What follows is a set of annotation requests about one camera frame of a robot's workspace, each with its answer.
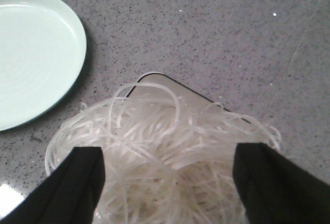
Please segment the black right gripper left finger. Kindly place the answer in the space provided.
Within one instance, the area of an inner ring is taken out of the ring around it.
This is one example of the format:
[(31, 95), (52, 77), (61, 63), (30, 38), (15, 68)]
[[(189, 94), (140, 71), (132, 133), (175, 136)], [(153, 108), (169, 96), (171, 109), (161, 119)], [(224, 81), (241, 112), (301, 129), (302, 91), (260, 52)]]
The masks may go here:
[(92, 223), (104, 183), (101, 148), (75, 147), (1, 223)]

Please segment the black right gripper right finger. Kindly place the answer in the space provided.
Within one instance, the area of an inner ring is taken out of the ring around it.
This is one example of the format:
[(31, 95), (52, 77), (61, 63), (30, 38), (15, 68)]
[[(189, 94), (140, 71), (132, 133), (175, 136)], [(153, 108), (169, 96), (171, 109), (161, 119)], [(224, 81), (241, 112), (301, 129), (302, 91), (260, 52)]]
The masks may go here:
[(237, 144), (233, 179), (249, 223), (329, 223), (329, 185), (266, 144)]

